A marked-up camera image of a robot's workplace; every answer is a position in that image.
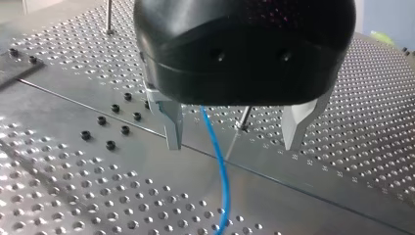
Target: wall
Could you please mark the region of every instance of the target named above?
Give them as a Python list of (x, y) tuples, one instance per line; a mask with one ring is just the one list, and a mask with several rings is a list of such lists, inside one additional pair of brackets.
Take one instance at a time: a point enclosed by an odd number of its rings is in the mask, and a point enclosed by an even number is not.
[(356, 4), (356, 32), (363, 33), (363, 21), (364, 21), (364, 1), (354, 0)]
[(0, 24), (23, 15), (22, 0), (0, 0)]
[(364, 0), (363, 33), (388, 35), (397, 46), (415, 50), (414, 0)]
[(23, 0), (24, 13), (28, 14), (37, 10), (50, 7), (63, 0)]

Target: perforated metal plate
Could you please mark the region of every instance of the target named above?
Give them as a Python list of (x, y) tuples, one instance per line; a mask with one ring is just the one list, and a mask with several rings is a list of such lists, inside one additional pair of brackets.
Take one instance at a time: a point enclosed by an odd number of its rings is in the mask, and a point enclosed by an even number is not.
[[(162, 134), (161, 124), (142, 104), (141, 66), (129, 17), (132, 1), (115, 1), (114, 36), (102, 33), (101, 4), (78, 16), (68, 13), (69, 20), (26, 32), (9, 45), (50, 65), (27, 83)], [(248, 132), (234, 129), (242, 108), (209, 108), (228, 162), (414, 232), (415, 83), (409, 61), (356, 34), (330, 104), (309, 127), (299, 153), (284, 150), (279, 108), (254, 108)], [(123, 100), (124, 92), (133, 94), (131, 102)], [(111, 111), (112, 104), (120, 105), (119, 114)], [(198, 108), (184, 110), (184, 143), (212, 155)], [(134, 120), (135, 112), (142, 114), (140, 122)]]
[[(2, 234), (201, 235), (217, 229), (222, 210), (214, 159), (188, 148), (160, 148), (159, 136), (110, 117), (99, 125), (98, 113), (22, 84), (0, 98)], [(22, 105), (10, 109), (10, 102)], [(83, 130), (90, 139), (81, 138)], [(228, 172), (226, 234), (400, 234), (234, 166)]]

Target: hole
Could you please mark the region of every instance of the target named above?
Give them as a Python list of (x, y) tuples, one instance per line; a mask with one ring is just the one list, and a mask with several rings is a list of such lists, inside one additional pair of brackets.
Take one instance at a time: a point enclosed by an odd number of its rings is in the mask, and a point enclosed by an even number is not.
[(23, 222), (17, 222), (13, 225), (13, 229), (17, 231), (22, 231), (24, 227), (25, 227), (25, 224)]
[(75, 205), (78, 202), (78, 200), (79, 199), (74, 195), (70, 195), (68, 197), (68, 203), (71, 204), (71, 205)]
[(186, 204), (185, 208), (187, 211), (191, 212), (195, 209), (195, 206), (193, 206), (193, 204)]
[(92, 183), (89, 180), (85, 180), (85, 181), (82, 181), (80, 183), (80, 186), (82, 186), (82, 188), (89, 188), (89, 187), (91, 187), (91, 185), (92, 185)]
[(126, 204), (129, 202), (129, 198), (127, 196), (122, 196), (119, 198), (119, 202), (122, 204)]
[(98, 211), (98, 205), (96, 205), (96, 204), (91, 204), (91, 205), (88, 205), (87, 207), (86, 207), (86, 210), (88, 211), (88, 212), (90, 212), (90, 213), (95, 213), (95, 212), (97, 212)]
[(151, 223), (151, 222), (153, 222), (153, 219), (151, 217), (145, 217), (144, 222)]
[(135, 229), (136, 227), (138, 227), (138, 222), (134, 221), (134, 220), (131, 220), (131, 221), (127, 222), (127, 227), (129, 229)]
[(213, 213), (210, 212), (210, 211), (205, 211), (204, 216), (205, 216), (205, 218), (211, 218), (211, 217), (213, 217)]
[(204, 229), (204, 228), (199, 228), (198, 229), (198, 235), (207, 235), (208, 232)]
[(161, 207), (162, 206), (162, 201), (159, 201), (159, 200), (155, 201), (155, 206), (156, 207)]
[(64, 215), (61, 212), (52, 214), (52, 219), (57, 222), (62, 221), (63, 218), (64, 218)]
[(165, 231), (167, 231), (167, 232), (171, 232), (171, 231), (173, 231), (173, 227), (172, 227), (172, 226), (170, 226), (170, 225), (166, 225), (166, 226), (164, 227), (164, 230), (165, 230)]
[(158, 193), (159, 193), (159, 191), (157, 191), (157, 189), (150, 189), (150, 190), (149, 190), (149, 194), (150, 194), (151, 196), (156, 196)]
[(100, 223), (100, 222), (101, 222), (101, 218), (99, 218), (99, 217), (94, 217), (94, 218), (92, 218), (92, 219), (91, 219), (91, 222), (92, 222), (93, 224), (98, 224), (98, 223)]
[(142, 199), (142, 198), (144, 198), (144, 195), (142, 193), (136, 193), (135, 198)]
[(107, 219), (111, 222), (114, 222), (118, 219), (118, 214), (115, 212), (111, 212), (109, 214), (107, 214)]
[(113, 203), (113, 201), (106, 201), (106, 202), (104, 203), (104, 205), (105, 205), (106, 207), (110, 208), (110, 207), (113, 207), (113, 206), (114, 206), (114, 203)]
[(132, 209), (125, 209), (125, 210), (124, 210), (124, 213), (125, 213), (126, 215), (132, 215), (132, 214), (134, 214), (134, 211), (133, 211)]
[(168, 219), (168, 214), (166, 212), (159, 212), (159, 219)]
[(101, 189), (100, 194), (101, 194), (102, 196), (108, 196), (108, 195), (110, 195), (110, 194), (111, 194), (111, 190), (110, 190), (110, 189), (108, 189), (108, 188)]
[(218, 62), (222, 62), (225, 59), (225, 53), (222, 49), (214, 48), (210, 50), (210, 57)]
[(73, 230), (75, 230), (76, 232), (81, 231), (83, 228), (85, 227), (85, 224), (83, 222), (75, 222), (72, 225)]
[(138, 210), (140, 212), (146, 212), (149, 209), (149, 206), (147, 206), (147, 204), (141, 204), (138, 206)]
[(66, 229), (64, 228), (64, 227), (58, 227), (58, 228), (56, 228), (55, 229), (55, 233), (56, 234), (64, 234), (64, 233), (66, 233), (67, 231), (66, 231)]
[(118, 226), (113, 227), (113, 232), (114, 233), (120, 233), (122, 231), (122, 229)]
[(174, 214), (181, 214), (181, 210), (180, 209), (173, 209), (173, 213)]
[(200, 219), (199, 217), (197, 217), (197, 216), (193, 216), (193, 217), (192, 217), (192, 220), (193, 220), (194, 222), (199, 222), (199, 221), (201, 221), (201, 219)]
[(23, 196), (16, 195), (12, 197), (12, 203), (21, 203), (23, 201)]
[(36, 205), (33, 205), (33, 207), (31, 207), (31, 210), (32, 210), (33, 212), (40, 212), (40, 211), (43, 211), (43, 205), (41, 205), (41, 204), (36, 204)]
[(122, 179), (122, 176), (120, 174), (113, 175), (113, 181), (120, 181)]
[(131, 188), (138, 188), (138, 187), (140, 187), (140, 183), (137, 182), (137, 181), (133, 181), (133, 182), (130, 183), (130, 187)]
[(243, 227), (243, 228), (242, 228), (242, 232), (243, 232), (245, 235), (248, 235), (248, 234), (251, 234), (253, 231), (252, 231), (249, 227)]
[(152, 229), (149, 231), (149, 235), (159, 235), (159, 231), (156, 229)]
[(61, 204), (62, 204), (62, 203), (61, 203), (60, 201), (56, 200), (56, 201), (53, 201), (53, 202), (51, 203), (51, 206), (52, 206), (52, 207), (54, 207), (54, 208), (56, 208), (56, 207), (60, 206)]
[(118, 185), (118, 186), (116, 186), (116, 190), (118, 190), (119, 192), (122, 192), (122, 191), (124, 191), (126, 188), (125, 188), (125, 186), (124, 185)]
[(73, 216), (78, 216), (80, 215), (80, 209), (73, 209), (72, 211), (70, 211), (70, 214), (72, 214)]
[(180, 228), (185, 228), (188, 226), (188, 223), (186, 220), (180, 219), (179, 221), (177, 221), (177, 226), (179, 226)]
[(167, 197), (167, 201), (171, 204), (174, 204), (177, 200), (174, 196)]
[(20, 209), (16, 209), (16, 210), (13, 211), (14, 216), (20, 216), (20, 215), (23, 215), (23, 214), (24, 214), (24, 211), (20, 210)]

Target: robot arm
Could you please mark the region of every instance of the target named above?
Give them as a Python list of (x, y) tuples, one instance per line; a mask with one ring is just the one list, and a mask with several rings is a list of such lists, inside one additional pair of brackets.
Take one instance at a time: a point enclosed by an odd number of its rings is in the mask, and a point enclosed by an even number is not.
[(247, 106), (241, 128), (251, 106), (285, 106), (294, 150), (329, 101), (355, 8), (353, 0), (136, 0), (134, 24), (170, 149), (180, 148), (183, 103)]

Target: blue pneumatic hose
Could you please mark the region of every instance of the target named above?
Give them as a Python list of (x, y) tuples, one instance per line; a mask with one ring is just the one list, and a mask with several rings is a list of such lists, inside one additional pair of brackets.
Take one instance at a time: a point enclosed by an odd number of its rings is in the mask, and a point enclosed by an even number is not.
[(205, 107), (201, 106), (201, 114), (204, 117), (205, 125), (207, 126), (207, 132), (210, 135), (211, 144), (213, 145), (214, 152), (216, 153), (217, 163), (219, 164), (220, 178), (222, 180), (222, 207), (223, 214), (220, 218), (219, 229), (217, 229), (215, 235), (222, 235), (228, 222), (228, 216), (230, 211), (230, 193), (229, 193), (229, 179), (226, 173), (225, 161), (223, 160), (222, 153), (220, 151), (219, 144), (217, 143), (216, 135), (211, 127), (208, 119), (208, 114)]

